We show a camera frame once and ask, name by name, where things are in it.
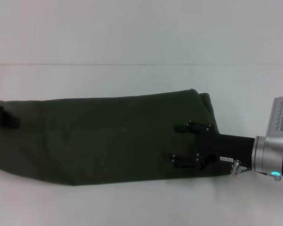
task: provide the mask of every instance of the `dark green fabric bag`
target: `dark green fabric bag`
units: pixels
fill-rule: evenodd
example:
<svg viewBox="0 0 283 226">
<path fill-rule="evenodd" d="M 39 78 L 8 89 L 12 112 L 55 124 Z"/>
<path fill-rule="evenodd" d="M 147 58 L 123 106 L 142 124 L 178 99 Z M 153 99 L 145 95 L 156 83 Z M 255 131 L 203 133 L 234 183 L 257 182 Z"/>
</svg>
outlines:
<svg viewBox="0 0 283 226">
<path fill-rule="evenodd" d="M 21 128 L 0 126 L 0 169 L 65 185 L 207 177 L 229 174 L 174 169 L 162 152 L 190 154 L 189 120 L 216 125 L 208 94 L 195 90 L 140 97 L 0 101 Z"/>
</svg>

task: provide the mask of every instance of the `blue led light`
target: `blue led light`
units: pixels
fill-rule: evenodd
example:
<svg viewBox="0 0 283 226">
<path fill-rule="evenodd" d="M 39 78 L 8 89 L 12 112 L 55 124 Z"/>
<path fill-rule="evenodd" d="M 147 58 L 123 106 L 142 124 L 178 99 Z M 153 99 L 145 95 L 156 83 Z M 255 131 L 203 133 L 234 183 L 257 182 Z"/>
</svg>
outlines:
<svg viewBox="0 0 283 226">
<path fill-rule="evenodd" d="M 271 175 L 273 175 L 273 176 L 281 176 L 281 174 L 278 173 L 278 172 L 271 172 Z"/>
</svg>

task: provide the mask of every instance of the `small label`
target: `small label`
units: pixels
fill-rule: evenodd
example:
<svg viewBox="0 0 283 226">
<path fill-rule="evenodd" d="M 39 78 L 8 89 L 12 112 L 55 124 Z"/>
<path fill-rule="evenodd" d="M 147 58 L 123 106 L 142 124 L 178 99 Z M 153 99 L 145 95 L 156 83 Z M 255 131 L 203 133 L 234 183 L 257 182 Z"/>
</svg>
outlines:
<svg viewBox="0 0 283 226">
<path fill-rule="evenodd" d="M 221 161 L 229 161 L 229 162 L 234 162 L 234 159 L 232 158 L 226 158 L 226 157 L 220 157 Z"/>
</svg>

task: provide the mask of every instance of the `white surface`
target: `white surface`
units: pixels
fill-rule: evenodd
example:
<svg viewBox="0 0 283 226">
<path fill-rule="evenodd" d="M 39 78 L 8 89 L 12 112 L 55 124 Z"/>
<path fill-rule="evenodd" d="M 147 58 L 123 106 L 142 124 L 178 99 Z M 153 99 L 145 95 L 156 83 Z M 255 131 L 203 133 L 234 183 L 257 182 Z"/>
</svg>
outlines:
<svg viewBox="0 0 283 226">
<path fill-rule="evenodd" d="M 0 100 L 193 88 L 221 133 L 265 135 L 283 96 L 283 1 L 0 0 L 0 64 L 24 64 L 0 65 Z M 255 173 L 68 187 L 0 171 L 0 226 L 281 224 L 283 181 Z"/>
</svg>

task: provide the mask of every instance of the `robotic end effector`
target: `robotic end effector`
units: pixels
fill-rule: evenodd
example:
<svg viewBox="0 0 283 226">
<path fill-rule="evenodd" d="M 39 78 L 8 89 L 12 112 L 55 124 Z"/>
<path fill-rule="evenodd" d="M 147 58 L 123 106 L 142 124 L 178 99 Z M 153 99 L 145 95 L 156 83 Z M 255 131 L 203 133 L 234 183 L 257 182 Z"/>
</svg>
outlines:
<svg viewBox="0 0 283 226">
<path fill-rule="evenodd" d="M 187 125 L 175 125 L 177 133 L 195 134 L 196 153 L 191 156 L 170 154 L 175 167 L 203 170 L 208 164 L 231 164 L 229 174 L 251 169 L 272 176 L 280 181 L 283 176 L 283 97 L 274 99 L 266 137 L 236 137 L 215 132 L 213 124 L 190 121 Z"/>
</svg>

